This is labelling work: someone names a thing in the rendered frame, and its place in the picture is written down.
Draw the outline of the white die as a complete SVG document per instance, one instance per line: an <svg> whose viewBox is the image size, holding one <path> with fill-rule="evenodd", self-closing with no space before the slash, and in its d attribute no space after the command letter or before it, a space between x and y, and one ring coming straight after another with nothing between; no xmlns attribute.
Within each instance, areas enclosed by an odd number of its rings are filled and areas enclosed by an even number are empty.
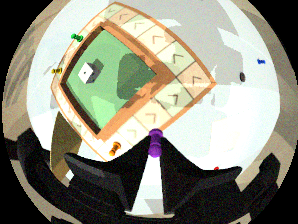
<svg viewBox="0 0 298 224"><path fill-rule="evenodd" d="M97 79L98 75L100 75L100 69L96 67L93 63L84 63L84 67L80 69L80 73L78 73L78 77L81 77L81 80L84 81L85 84L94 83L94 80Z"/></svg>

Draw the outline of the purple pawn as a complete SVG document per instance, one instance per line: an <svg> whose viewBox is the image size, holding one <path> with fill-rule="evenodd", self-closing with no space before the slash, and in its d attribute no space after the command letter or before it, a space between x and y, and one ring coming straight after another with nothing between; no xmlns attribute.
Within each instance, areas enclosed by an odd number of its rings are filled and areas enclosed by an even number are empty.
<svg viewBox="0 0 298 224"><path fill-rule="evenodd" d="M160 137L164 136L162 136L162 132L158 128L152 129L152 131L149 132L149 136L152 136L152 141L150 141L149 155L156 159L156 157L160 157L162 155Z"/></svg>

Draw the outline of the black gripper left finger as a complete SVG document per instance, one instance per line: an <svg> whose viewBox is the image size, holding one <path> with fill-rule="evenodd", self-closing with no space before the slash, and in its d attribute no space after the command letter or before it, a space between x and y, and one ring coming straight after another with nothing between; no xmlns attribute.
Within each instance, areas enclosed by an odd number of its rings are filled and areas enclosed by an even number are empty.
<svg viewBox="0 0 298 224"><path fill-rule="evenodd" d="M89 160L74 155L73 152L65 152L64 160L73 175L80 176L101 188L113 190L120 197L126 212L132 212L144 169L148 163L150 141L152 136L146 136L134 147L132 145L129 151L125 151L124 155L121 153L121 156L110 161Z"/></svg>

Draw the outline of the green game pawn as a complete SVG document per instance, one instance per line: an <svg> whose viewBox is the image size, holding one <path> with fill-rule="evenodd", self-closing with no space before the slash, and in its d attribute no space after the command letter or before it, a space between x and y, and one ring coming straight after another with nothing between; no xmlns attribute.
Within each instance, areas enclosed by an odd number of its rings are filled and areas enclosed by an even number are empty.
<svg viewBox="0 0 298 224"><path fill-rule="evenodd" d="M78 36L78 35L76 35L76 34L72 34L72 39L74 39L74 40L77 40L78 41L78 43L80 43L80 41L82 41L82 39L84 39L84 36Z"/></svg>

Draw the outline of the yellow game pawn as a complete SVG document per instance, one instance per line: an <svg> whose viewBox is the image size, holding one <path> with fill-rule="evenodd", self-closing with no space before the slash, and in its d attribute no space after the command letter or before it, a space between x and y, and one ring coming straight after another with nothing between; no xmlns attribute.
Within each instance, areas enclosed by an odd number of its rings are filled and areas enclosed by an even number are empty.
<svg viewBox="0 0 298 224"><path fill-rule="evenodd" d="M51 71L51 73L60 73L60 75L61 75L61 72L63 72L63 68L61 68L61 67L60 67L60 69L59 68L52 69L52 71Z"/></svg>

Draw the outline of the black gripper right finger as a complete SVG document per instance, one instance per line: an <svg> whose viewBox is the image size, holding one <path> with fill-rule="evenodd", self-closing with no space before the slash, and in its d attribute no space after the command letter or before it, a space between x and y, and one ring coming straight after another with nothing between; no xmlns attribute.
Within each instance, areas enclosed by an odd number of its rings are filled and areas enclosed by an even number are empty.
<svg viewBox="0 0 298 224"><path fill-rule="evenodd" d="M174 147L166 137L160 137L160 175L164 214L176 214L174 210L185 204L198 190L235 180L241 175L242 167L225 169L201 169L186 159L180 149Z"/></svg>

